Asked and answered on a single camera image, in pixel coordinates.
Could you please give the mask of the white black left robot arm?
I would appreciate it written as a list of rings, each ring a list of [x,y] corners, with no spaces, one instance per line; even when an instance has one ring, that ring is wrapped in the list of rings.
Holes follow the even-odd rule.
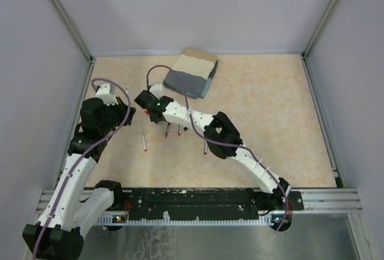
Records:
[[[111,180],[101,180],[83,204],[80,197],[108,140],[131,124],[135,111],[115,96],[96,96],[82,103],[81,122],[56,189],[37,222],[27,224],[22,233],[33,259],[78,259],[100,216],[124,205],[121,183]]]

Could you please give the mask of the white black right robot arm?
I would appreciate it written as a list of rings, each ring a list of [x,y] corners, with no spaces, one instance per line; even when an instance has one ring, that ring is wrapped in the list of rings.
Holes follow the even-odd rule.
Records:
[[[289,203],[290,184],[268,169],[241,139],[241,134],[229,117],[218,112],[215,115],[198,112],[168,96],[157,98],[143,90],[135,103],[146,110],[150,121],[179,124],[203,139],[210,152],[219,159],[232,159],[240,163],[257,181],[262,192],[268,195],[272,208],[282,209]]]

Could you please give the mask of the red clear pen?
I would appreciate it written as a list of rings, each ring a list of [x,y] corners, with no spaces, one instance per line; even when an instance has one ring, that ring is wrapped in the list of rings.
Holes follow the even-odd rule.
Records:
[[[165,138],[167,138],[167,137],[168,137],[168,134],[169,134],[169,130],[170,130],[170,125],[171,125],[171,123],[170,123],[170,122],[168,122],[168,123],[167,123],[167,126],[166,126],[166,131],[165,131],[165,134],[164,134],[164,137],[165,137]]]

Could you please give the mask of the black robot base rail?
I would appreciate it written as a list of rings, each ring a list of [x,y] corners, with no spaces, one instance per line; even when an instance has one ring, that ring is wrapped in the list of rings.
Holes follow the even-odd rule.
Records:
[[[294,211],[303,209],[301,193],[293,190],[284,202],[255,188],[129,188],[97,224],[274,226],[283,216],[291,220]]]

